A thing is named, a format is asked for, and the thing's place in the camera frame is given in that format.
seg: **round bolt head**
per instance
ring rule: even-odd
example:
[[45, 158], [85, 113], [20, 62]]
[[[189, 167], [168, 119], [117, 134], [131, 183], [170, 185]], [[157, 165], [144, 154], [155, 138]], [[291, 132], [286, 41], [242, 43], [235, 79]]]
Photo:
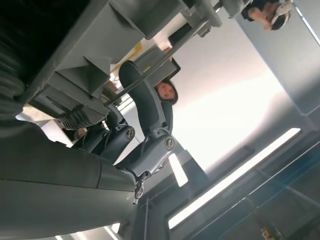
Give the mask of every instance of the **round bolt head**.
[[168, 150], [172, 150], [173, 148], [174, 148], [175, 142], [173, 137], [168, 136], [165, 139], [165, 144]]
[[133, 128], [129, 128], [125, 132], [125, 135], [128, 139], [132, 139], [134, 137], [134, 130]]

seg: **hand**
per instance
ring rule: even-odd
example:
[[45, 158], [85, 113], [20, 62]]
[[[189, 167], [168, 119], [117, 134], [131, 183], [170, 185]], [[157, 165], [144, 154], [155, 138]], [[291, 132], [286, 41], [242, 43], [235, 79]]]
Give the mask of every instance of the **hand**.
[[269, 22], [266, 22], [266, 23], [263, 23], [263, 29], [265, 31], [270, 31], [271, 29], [272, 29], [272, 25], [271, 25], [271, 23]]

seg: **gray panel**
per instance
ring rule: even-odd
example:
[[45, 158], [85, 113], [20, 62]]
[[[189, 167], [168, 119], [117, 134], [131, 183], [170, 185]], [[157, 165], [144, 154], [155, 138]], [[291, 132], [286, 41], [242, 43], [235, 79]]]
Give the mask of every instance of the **gray panel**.
[[302, 12], [318, 37], [320, 36], [320, 3], [318, 0], [295, 0], [295, 4]]
[[294, 9], [277, 31], [265, 32], [260, 23], [242, 17], [238, 22], [300, 113], [320, 105], [320, 47]]
[[[153, 46], [148, 51], [145, 52], [143, 55], [135, 60], [134, 63], [137, 64], [142, 72], [145, 73], [151, 68], [152, 65], [156, 64], [158, 60], [163, 57], [165, 54], [160, 50], [158, 46]], [[167, 60], [161, 67], [155, 70], [154, 73], [148, 77], [148, 81], [152, 85], [155, 86], [160, 81], [164, 80], [165, 78], [169, 76], [170, 74], [174, 73], [177, 70], [177, 67], [174, 66], [170, 60]]]

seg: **metal bar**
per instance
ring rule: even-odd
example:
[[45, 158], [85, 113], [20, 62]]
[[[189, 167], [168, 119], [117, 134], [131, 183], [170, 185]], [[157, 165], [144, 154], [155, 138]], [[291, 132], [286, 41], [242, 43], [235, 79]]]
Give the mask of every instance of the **metal bar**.
[[168, 51], [168, 53], [165, 54], [158, 62], [157, 62], [156, 64], [152, 66], [149, 70], [143, 73], [143, 75], [141, 75], [140, 77], [139, 77], [136, 81], [134, 81], [134, 82], [130, 84], [129, 86], [125, 88], [123, 91], [120, 92], [116, 97], [115, 97], [113, 99], [110, 99], [110, 100], [109, 100], [107, 102], [105, 102], [104, 105], [105, 106], [108, 106], [108, 105], [112, 104], [115, 101], [116, 101], [116, 100], [118, 100], [118, 99], [119, 99], [119, 98], [121, 98], [121, 97], [122, 97], [122, 96], [124, 96], [124, 95], [125, 95], [125, 94], [131, 91], [132, 89], [138, 86], [139, 84], [142, 83], [143, 80], [148, 78], [151, 74], [154, 73], [155, 70], [157, 70], [159, 67], [162, 66], [164, 63], [165, 63], [170, 57], [171, 57], [172, 55], [174, 55], [174, 53], [176, 53], [177, 50], [179, 50], [183, 44], [186, 43], [189, 39], [190, 39], [190, 38], [193, 37], [194, 35], [195, 35], [198, 30], [200, 30], [202, 27], [203, 27], [207, 22], [208, 22], [207, 19], [202, 19], [202, 20], [201, 20], [196, 26], [195, 26], [194, 28], [191, 29], [187, 34], [186, 34], [185, 36], [183, 36], [183, 38], [181, 38], [181, 40], [178, 41], [177, 44], [175, 44], [174, 46], [173, 46], [170, 51]]
[[149, 199], [146, 199], [146, 204], [146, 218], [144, 219], [144, 234], [143, 234], [143, 240], [147, 240], [147, 227], [148, 227], [148, 211], [149, 208]]

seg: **woman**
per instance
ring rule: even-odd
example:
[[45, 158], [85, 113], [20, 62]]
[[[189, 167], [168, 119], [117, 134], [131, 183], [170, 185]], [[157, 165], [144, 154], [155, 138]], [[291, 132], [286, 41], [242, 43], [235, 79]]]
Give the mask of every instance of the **woman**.
[[154, 87], [162, 101], [170, 102], [172, 105], [178, 101], [178, 92], [168, 78], [165, 78]]
[[263, 24], [263, 29], [278, 30], [286, 24], [290, 18], [290, 0], [282, 4], [279, 0], [254, 0], [246, 6], [242, 12], [243, 18], [249, 22], [257, 21]]

